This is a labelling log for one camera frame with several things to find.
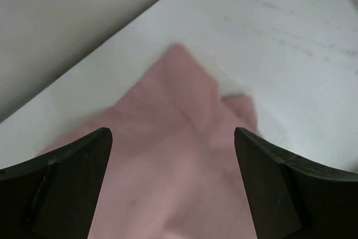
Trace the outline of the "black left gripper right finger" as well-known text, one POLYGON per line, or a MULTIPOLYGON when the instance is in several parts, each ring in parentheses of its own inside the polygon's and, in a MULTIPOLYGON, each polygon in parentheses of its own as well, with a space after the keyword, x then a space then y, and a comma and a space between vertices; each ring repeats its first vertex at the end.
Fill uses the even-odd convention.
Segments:
POLYGON ((258 238, 357 238, 357 174, 289 152, 245 128, 234 145, 258 238))

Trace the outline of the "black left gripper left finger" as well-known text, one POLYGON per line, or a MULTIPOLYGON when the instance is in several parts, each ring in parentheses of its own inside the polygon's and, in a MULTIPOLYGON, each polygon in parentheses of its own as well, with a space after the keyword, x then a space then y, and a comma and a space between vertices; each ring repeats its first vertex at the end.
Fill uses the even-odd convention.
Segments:
POLYGON ((1 238, 87 238, 111 147, 99 128, 1 169, 1 238))

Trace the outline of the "pink trousers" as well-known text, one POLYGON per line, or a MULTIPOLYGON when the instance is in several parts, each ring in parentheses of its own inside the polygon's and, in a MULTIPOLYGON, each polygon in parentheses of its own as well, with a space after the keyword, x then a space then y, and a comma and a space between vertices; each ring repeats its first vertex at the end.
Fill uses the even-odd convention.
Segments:
POLYGON ((96 130, 113 145, 90 238, 255 238, 234 131, 257 132, 251 97, 174 45, 113 107, 53 144, 96 130))

